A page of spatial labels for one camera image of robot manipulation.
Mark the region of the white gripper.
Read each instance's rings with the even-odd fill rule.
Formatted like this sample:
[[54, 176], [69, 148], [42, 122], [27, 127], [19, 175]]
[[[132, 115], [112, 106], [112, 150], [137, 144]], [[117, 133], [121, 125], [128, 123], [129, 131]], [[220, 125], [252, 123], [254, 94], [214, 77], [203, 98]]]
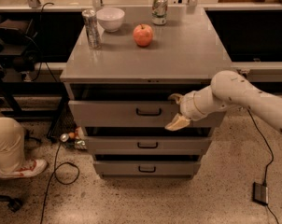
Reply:
[[190, 125], [190, 120], [199, 120], [200, 112], [194, 103], [195, 92], [189, 92], [184, 96], [179, 93], [173, 93], [168, 96], [168, 99], [175, 101], [180, 105], [181, 114], [177, 113], [172, 121], [165, 126], [168, 131], [177, 131]]

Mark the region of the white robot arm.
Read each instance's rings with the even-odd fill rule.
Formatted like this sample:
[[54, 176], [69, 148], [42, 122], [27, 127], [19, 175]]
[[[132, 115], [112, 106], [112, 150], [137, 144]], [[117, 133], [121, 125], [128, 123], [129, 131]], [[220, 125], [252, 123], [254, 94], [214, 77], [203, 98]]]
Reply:
[[239, 105], [282, 134], [282, 98], [259, 90], [234, 71], [218, 72], [209, 86], [185, 95], [174, 93], [169, 99], [179, 105], [179, 112], [165, 126], [169, 131], [183, 129], [192, 121]]

